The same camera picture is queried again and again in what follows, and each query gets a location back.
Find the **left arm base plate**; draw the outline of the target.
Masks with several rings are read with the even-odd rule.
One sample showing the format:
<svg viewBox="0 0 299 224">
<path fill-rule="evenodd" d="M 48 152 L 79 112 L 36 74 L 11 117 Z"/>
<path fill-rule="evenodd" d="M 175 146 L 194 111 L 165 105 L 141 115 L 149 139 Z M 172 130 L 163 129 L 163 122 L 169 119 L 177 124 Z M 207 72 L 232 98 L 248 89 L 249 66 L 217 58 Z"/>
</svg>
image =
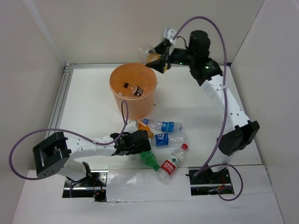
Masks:
<svg viewBox="0 0 299 224">
<path fill-rule="evenodd" d="M 92 178 L 84 185 L 65 179 L 62 198 L 89 198 L 95 202 L 107 202 L 108 170 L 92 170 Z"/>
</svg>

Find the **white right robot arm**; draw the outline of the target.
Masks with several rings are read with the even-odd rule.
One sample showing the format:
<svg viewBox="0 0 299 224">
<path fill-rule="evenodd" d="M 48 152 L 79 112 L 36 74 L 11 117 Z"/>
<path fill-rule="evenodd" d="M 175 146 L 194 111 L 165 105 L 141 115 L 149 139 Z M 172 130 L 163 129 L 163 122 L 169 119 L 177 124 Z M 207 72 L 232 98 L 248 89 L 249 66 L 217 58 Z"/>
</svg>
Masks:
<svg viewBox="0 0 299 224">
<path fill-rule="evenodd" d="M 146 67 L 165 73 L 172 64 L 185 65 L 199 86 L 207 93 L 223 117 L 222 136 L 217 138 L 216 149 L 196 175 L 204 172 L 209 183 L 216 182 L 233 155 L 249 145 L 260 126 L 251 121 L 226 86 L 226 70 L 210 58 L 210 39 L 201 30 L 192 31 L 189 45 L 185 49 L 175 47 L 174 29 L 164 30 L 160 44 L 148 51 Z"/>
</svg>

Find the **white cap blue label bottle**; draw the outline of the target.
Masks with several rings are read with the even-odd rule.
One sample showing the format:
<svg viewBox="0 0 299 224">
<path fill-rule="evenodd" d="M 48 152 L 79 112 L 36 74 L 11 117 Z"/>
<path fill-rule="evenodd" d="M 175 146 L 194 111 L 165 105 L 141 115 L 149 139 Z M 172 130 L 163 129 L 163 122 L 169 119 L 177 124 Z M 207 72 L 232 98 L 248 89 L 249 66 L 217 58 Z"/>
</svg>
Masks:
<svg viewBox="0 0 299 224">
<path fill-rule="evenodd" d="M 153 135 L 150 139 L 152 147 L 167 148 L 167 147 L 179 147 L 187 142 L 187 136 L 185 134 L 167 134 L 160 133 Z"/>
</svg>

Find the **yellow cap clear bottle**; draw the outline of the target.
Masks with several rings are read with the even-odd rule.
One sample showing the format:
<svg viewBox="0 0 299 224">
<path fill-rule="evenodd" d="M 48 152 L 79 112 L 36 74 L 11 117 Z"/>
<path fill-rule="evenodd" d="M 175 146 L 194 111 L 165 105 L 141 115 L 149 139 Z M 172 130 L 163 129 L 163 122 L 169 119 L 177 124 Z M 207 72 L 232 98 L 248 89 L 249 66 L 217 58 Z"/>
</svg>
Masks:
<svg viewBox="0 0 299 224">
<path fill-rule="evenodd" d="M 158 55 L 154 51 L 154 47 L 146 44 L 145 46 L 140 47 L 138 49 L 138 57 L 142 63 L 147 64 L 147 63 L 150 63 L 150 62 L 158 60 L 158 59 L 168 60 L 169 55 Z"/>
</svg>

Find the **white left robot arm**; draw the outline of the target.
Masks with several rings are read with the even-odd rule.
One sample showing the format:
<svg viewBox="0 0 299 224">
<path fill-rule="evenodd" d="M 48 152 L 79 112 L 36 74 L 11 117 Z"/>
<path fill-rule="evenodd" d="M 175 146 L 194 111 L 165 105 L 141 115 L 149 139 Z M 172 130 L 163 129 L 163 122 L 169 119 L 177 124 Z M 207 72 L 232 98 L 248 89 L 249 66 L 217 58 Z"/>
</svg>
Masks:
<svg viewBox="0 0 299 224">
<path fill-rule="evenodd" d="M 148 134 L 144 130 L 112 133 L 92 141 L 82 137 L 67 138 L 63 132 L 56 132 L 37 144 L 33 155 L 38 178 L 59 174 L 79 186 L 87 186 L 93 179 L 91 169 L 87 162 L 79 162 L 79 158 L 127 156 L 150 150 Z"/>
</svg>

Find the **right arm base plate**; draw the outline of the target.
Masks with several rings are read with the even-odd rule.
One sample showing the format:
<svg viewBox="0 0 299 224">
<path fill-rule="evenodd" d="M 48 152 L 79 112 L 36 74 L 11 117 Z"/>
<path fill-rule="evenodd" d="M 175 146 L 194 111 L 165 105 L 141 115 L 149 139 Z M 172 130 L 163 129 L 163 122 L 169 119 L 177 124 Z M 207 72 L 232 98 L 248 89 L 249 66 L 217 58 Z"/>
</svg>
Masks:
<svg viewBox="0 0 299 224">
<path fill-rule="evenodd" d="M 217 195 L 221 189 L 221 195 L 234 194 L 231 184 L 229 171 L 227 168 L 214 173 L 210 168 L 193 176 L 198 171 L 198 168 L 189 168 L 186 176 L 190 179 L 191 195 L 204 196 L 204 195 Z"/>
</svg>

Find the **black label cola bottle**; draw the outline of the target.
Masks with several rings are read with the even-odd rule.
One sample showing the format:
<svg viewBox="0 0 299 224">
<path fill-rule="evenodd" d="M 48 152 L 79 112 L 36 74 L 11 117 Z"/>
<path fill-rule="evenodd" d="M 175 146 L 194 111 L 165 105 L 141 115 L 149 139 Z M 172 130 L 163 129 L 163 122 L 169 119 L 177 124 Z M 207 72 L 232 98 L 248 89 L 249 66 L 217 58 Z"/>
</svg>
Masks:
<svg viewBox="0 0 299 224">
<path fill-rule="evenodd" d="M 143 94 L 143 89 L 136 85 L 125 83 L 124 88 L 127 90 L 127 97 L 140 97 Z"/>
</svg>

